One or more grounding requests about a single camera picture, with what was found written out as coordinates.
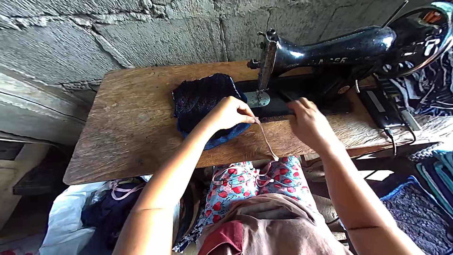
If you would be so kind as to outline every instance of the black sewing machine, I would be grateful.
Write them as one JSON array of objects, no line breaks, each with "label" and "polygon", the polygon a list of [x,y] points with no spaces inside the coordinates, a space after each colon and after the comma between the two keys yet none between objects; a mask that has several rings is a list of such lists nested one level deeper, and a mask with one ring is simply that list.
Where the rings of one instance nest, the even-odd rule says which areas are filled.
[{"label": "black sewing machine", "polygon": [[[321,41],[297,45],[279,37],[275,29],[258,32],[261,59],[247,64],[258,69],[258,80],[237,82],[248,105],[263,121],[284,119],[291,114],[285,98],[306,97],[324,114],[346,113],[351,104],[344,93],[358,90],[358,81],[371,74],[395,78],[427,66],[453,43],[453,4],[433,2],[393,18],[382,26],[370,26]],[[279,77],[297,67],[312,67],[312,74]]]}]

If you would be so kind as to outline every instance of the person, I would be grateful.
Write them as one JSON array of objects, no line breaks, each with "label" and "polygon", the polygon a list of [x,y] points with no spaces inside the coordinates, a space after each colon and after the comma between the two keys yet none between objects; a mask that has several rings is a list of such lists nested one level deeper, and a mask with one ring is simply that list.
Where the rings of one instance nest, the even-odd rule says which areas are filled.
[{"label": "person", "polygon": [[[305,99],[287,104],[293,133],[321,157],[333,206],[358,254],[424,254],[396,225],[336,137]],[[173,209],[208,139],[238,123],[255,123],[243,101],[222,99],[162,165],[130,212],[113,254],[170,254]],[[316,209],[296,157],[215,167],[198,239],[199,254],[349,254]]]}]

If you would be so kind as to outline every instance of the strawberry print pants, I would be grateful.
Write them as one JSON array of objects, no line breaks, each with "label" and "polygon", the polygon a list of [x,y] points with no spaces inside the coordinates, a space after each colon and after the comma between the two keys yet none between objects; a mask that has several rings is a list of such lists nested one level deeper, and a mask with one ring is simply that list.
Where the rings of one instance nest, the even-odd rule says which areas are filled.
[{"label": "strawberry print pants", "polygon": [[246,161],[214,167],[206,197],[204,225],[217,223],[234,202],[265,193],[287,195],[316,210],[302,167],[295,156],[270,162],[261,171],[254,169],[251,161]]}]

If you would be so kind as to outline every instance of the hand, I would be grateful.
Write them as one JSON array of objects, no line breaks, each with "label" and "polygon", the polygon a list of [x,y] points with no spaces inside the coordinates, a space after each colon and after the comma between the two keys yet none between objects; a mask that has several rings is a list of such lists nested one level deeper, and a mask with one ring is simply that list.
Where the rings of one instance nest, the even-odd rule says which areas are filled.
[{"label": "hand", "polygon": [[255,123],[254,114],[243,101],[229,96],[223,98],[202,120],[214,132],[232,128],[239,123]]},{"label": "hand", "polygon": [[320,156],[332,152],[338,146],[344,148],[316,105],[306,98],[289,102],[288,108],[295,112],[289,118],[293,133]]}]

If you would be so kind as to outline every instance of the wooden table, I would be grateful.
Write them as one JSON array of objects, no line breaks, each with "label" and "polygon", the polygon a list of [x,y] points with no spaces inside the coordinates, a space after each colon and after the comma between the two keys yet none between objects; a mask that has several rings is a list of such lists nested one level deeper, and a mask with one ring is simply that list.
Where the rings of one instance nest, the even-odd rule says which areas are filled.
[{"label": "wooden table", "polygon": [[[151,174],[182,142],[173,117],[171,91],[184,80],[214,73],[230,75],[234,81],[257,78],[257,70],[246,61],[125,69],[105,75],[63,181],[68,185]],[[377,130],[356,93],[347,96],[353,112],[328,116],[337,136],[348,149],[389,146]],[[424,131],[418,139],[441,141],[453,131],[453,118],[418,116]],[[277,156],[312,153],[296,138],[288,121],[263,124]],[[396,131],[398,143],[411,140],[404,130]],[[204,151],[197,167],[271,158],[258,125],[252,125],[231,141]]]}]

